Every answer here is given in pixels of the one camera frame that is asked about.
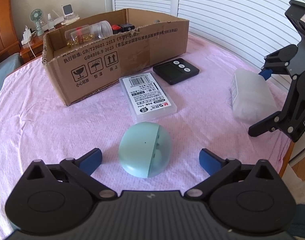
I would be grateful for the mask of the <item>white plastic bottle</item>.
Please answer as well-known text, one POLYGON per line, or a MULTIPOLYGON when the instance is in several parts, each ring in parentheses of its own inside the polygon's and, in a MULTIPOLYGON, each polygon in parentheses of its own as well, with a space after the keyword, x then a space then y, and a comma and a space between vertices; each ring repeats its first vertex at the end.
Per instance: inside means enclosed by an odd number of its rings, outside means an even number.
POLYGON ((272 115, 276 102, 263 76, 237 69, 231 82, 232 111, 236 120, 253 125, 272 115))

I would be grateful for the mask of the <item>light green round case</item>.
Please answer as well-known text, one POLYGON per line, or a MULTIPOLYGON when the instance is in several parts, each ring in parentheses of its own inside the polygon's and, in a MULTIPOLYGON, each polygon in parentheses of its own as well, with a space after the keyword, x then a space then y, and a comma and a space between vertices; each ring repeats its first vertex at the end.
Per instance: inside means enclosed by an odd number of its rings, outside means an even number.
POLYGON ((140 122, 124 133, 118 157, 128 174, 138 178, 152 178, 166 169, 172 151, 172 138, 163 126, 140 122))

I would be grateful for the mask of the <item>clear plastic labelled case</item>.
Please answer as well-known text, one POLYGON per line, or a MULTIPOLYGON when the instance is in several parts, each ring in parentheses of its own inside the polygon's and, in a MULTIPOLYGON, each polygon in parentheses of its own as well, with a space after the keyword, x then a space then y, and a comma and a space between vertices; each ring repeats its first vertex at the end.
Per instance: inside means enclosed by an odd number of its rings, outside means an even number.
POLYGON ((119 83, 136 123, 159 119, 178 110, 151 72, 121 77, 119 83))

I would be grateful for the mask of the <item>black digital timer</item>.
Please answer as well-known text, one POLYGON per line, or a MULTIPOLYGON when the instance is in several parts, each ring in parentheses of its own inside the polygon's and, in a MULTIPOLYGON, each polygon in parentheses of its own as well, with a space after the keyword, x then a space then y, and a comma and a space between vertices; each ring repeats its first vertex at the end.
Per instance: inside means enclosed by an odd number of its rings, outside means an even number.
POLYGON ((199 69, 184 60, 174 59, 153 66, 152 70, 169 85, 175 85, 199 74, 199 69))

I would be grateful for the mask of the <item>black wooden toy train car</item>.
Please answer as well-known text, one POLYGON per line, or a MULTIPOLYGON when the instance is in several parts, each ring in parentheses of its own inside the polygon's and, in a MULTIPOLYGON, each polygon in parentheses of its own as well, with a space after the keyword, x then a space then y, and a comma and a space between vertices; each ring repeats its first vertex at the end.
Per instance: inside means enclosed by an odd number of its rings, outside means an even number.
POLYGON ((118 34, 118 33, 124 33, 127 31, 131 31, 132 29, 135 29, 135 26, 132 24, 113 24, 111 26, 113 34, 118 34))

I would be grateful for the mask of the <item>white louvered closet doors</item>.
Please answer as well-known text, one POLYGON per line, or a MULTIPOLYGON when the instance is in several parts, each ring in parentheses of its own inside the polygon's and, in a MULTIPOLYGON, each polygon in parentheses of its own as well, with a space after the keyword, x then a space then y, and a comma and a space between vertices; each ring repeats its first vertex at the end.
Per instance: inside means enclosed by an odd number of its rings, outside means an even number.
POLYGON ((261 68, 264 57, 300 36, 285 17, 290 0, 112 0, 114 9, 144 9, 189 20, 191 33, 261 68))

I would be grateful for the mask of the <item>pink table cloth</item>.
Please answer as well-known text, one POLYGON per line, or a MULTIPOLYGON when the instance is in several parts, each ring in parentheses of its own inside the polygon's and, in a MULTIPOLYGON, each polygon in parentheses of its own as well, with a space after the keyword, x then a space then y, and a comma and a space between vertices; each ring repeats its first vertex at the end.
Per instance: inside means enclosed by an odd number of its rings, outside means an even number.
POLYGON ((215 44, 189 35, 183 58, 199 74, 170 86, 159 80, 177 112, 157 122, 171 135, 172 158, 154 178, 126 173, 118 161, 118 147, 134 120, 120 84, 71 106, 65 106, 36 59, 9 75, 0 91, 0 238, 12 227, 4 212, 8 195, 35 159, 57 164, 100 148, 103 163, 93 173, 114 191, 186 191, 207 178, 199 152, 208 148, 222 158, 246 164, 268 159, 280 170, 290 140, 280 131, 250 137, 248 127, 232 115, 231 80, 237 68, 249 65, 215 44))

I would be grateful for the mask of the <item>brown cardboard box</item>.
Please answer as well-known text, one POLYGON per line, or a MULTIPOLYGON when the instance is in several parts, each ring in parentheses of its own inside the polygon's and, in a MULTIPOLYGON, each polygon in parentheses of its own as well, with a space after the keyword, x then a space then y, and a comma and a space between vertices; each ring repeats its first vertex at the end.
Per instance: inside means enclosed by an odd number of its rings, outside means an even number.
POLYGON ((189 20, 140 9, 121 9, 84 18, 44 35, 42 63, 66 106, 186 52, 189 20), (134 29, 84 44, 67 46, 65 32, 108 21, 134 29))

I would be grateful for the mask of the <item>blue grey bed sheet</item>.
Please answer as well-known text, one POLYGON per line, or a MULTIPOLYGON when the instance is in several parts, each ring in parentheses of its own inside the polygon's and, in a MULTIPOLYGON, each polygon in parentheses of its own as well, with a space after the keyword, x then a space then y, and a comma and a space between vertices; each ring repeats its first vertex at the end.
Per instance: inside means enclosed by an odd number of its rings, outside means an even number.
POLYGON ((3 86, 5 78, 13 71, 21 67, 23 60, 19 53, 9 56, 7 59, 0 63, 0 91, 3 86))

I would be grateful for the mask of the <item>wooden bedside table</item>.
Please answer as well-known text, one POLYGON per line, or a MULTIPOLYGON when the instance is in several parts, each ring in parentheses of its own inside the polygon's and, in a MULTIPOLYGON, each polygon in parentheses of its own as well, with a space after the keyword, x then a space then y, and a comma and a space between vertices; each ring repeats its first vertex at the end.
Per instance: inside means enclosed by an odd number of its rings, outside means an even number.
POLYGON ((49 33, 49 31, 46 31, 41 36, 33 36, 29 43, 21 47, 20 56, 24 63, 28 63, 42 55, 43 37, 47 33, 49 33))

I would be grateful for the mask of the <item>clear jar with gold pins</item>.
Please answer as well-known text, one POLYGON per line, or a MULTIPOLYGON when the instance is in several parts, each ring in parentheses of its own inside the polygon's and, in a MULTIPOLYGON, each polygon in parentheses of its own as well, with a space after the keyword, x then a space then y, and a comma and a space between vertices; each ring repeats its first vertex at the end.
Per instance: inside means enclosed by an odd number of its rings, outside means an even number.
POLYGON ((83 25, 65 32, 66 45, 75 47, 95 40, 102 40, 113 35, 108 21, 101 21, 92 25, 83 25))

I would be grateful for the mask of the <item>white power strip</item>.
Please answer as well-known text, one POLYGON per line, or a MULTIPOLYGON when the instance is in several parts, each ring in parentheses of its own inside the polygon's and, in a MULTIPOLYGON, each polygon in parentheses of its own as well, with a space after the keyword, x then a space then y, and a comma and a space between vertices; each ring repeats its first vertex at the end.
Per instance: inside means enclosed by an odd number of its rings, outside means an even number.
POLYGON ((25 31, 23 33, 23 38, 21 40, 21 44, 22 45, 28 44, 31 41, 31 37, 32 37, 32 34, 31 34, 30 28, 25 26, 25 31))

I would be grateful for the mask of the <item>wooden headboard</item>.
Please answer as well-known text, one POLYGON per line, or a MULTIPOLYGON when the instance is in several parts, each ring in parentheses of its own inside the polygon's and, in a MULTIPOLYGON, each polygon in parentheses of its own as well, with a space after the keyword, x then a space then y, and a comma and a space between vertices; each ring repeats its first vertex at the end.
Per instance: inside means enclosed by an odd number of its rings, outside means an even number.
POLYGON ((11 0, 0 0, 0 63, 20 50, 12 18, 11 0))

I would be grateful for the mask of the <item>white spray bottle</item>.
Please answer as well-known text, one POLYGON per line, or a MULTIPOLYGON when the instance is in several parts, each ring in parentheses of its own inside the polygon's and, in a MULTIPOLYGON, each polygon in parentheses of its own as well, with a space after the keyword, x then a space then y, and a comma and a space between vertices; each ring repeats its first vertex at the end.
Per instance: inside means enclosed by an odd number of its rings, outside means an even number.
POLYGON ((48 22, 47 22, 47 25, 48 25, 48 30, 52 30, 54 29, 54 20, 51 16, 51 13, 48 13, 48 22))

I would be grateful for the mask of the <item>small green desk fan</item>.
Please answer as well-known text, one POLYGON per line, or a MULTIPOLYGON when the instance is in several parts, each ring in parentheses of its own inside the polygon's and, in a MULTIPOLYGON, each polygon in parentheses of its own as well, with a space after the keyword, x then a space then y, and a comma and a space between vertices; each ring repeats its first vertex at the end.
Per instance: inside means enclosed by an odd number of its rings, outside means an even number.
POLYGON ((31 22, 35 23, 36 25, 36 35, 37 36, 41 36, 44 34, 44 31, 42 29, 42 17, 43 17, 43 11, 39 8, 34 9, 31 13, 30 13, 30 20, 31 22))

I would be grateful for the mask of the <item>white small screen device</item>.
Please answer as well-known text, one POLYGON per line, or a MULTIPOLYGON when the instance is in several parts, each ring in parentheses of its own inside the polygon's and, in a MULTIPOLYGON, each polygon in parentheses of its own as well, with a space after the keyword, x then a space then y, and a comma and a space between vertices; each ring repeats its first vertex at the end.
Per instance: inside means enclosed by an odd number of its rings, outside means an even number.
POLYGON ((80 20, 79 15, 74 14, 71 4, 63 5, 62 10, 64 21, 61 22, 61 25, 69 25, 75 21, 80 20))

